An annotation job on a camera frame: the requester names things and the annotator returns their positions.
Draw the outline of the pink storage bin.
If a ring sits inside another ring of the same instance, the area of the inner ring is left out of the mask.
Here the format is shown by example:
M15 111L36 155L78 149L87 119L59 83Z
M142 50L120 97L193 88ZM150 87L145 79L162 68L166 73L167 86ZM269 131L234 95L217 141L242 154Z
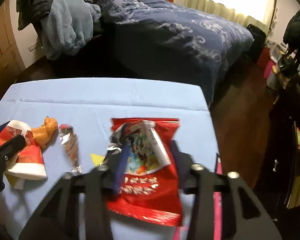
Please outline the pink storage bin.
M273 60L269 60L268 63L267 63L267 66L264 70L264 73L263 73L263 77L265 79L267 79L269 77L269 75L271 74L271 72L273 71L273 67L275 66L275 62Z

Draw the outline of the red snack wrapper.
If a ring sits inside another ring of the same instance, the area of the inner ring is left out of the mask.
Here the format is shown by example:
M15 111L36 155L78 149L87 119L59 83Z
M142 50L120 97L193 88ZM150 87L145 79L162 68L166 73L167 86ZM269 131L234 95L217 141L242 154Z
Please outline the red snack wrapper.
M170 143L180 126L177 118L113 118L110 149L123 139L127 160L110 211L164 226L182 225L179 176Z

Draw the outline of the dark wooden sideboard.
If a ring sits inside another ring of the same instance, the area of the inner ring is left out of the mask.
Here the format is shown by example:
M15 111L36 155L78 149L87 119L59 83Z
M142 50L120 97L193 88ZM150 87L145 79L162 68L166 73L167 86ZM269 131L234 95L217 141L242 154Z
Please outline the dark wooden sideboard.
M282 234L300 231L300 73L269 112L266 152L254 192Z

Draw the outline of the light blue patterned table cloth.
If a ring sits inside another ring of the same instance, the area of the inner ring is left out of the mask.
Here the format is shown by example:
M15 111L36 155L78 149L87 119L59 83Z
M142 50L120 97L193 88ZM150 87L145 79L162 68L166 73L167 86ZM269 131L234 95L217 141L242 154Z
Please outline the light blue patterned table cloth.
M83 173L93 167L90 154L105 155L111 118L178 118L174 135L181 152L215 169L218 144L211 115L198 86L167 81L76 78L31 81L11 85L0 101L0 125L19 120L40 126L46 116L73 126L78 136ZM38 204L71 163L57 137L43 153L47 180L26 181L23 190L10 187L0 193L0 221L13 239ZM173 239L175 228L146 223L110 213L114 239Z

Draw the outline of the wooden wardrobe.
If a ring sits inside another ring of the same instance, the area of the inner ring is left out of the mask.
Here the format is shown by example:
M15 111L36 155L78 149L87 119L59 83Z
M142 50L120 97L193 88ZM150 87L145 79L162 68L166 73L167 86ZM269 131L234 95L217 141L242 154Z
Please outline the wooden wardrobe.
M0 77L14 81L25 69L13 34L10 0L0 6Z

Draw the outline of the clear crumpled plastic wrapper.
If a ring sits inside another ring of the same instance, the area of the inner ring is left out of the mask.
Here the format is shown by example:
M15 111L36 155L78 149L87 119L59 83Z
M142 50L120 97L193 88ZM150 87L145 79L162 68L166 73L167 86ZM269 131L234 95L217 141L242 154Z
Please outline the clear crumpled plastic wrapper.
M79 163L78 137L74 128L69 124L59 126L59 138L61 147L72 164L72 170L76 173L82 173L82 167Z

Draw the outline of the bed with blue duvet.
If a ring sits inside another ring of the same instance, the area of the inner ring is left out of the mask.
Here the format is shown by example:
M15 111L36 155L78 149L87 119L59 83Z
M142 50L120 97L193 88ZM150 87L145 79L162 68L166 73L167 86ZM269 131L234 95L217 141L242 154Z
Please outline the bed with blue duvet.
M234 22L166 0L95 0L103 35L138 77L198 85L207 103L253 43Z

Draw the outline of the small yellow white box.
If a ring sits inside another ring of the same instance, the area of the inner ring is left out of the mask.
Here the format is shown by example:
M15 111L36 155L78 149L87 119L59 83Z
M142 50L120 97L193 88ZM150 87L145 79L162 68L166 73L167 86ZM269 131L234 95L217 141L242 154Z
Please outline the small yellow white box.
M14 189L18 189L18 190L24 189L25 179L15 177L10 174L5 174L5 176L11 187L13 187Z

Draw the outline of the black suitcase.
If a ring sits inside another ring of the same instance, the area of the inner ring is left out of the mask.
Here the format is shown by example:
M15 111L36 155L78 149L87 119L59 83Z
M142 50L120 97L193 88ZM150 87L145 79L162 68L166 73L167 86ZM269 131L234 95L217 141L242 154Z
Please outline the black suitcase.
M254 40L250 49L246 52L246 55L249 59L251 59L251 61L257 62L266 41L266 34L259 27L253 24L249 24L247 29L252 34Z

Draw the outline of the pile of dark clothes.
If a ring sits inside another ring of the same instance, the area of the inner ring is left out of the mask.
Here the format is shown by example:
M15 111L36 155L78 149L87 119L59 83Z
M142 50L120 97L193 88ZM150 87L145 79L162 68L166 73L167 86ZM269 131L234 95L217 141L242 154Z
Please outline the pile of dark clothes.
M288 22L283 42L289 51L295 51L300 47L300 9Z

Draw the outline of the orange peel piece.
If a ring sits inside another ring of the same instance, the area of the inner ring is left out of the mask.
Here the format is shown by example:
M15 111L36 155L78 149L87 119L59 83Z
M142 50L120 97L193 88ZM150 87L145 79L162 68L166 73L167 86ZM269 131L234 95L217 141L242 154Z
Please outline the orange peel piece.
M41 148L46 148L53 134L58 129L58 122L55 118L46 117L44 123L37 128L31 128L33 138Z

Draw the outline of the grey blue fleece blanket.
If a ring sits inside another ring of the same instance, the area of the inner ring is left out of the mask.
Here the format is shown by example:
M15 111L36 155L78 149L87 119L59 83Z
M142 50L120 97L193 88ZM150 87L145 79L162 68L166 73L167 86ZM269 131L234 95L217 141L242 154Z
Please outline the grey blue fleece blanket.
M84 0L53 0L48 16L40 20L43 51L49 60L75 55L101 30L101 8Z

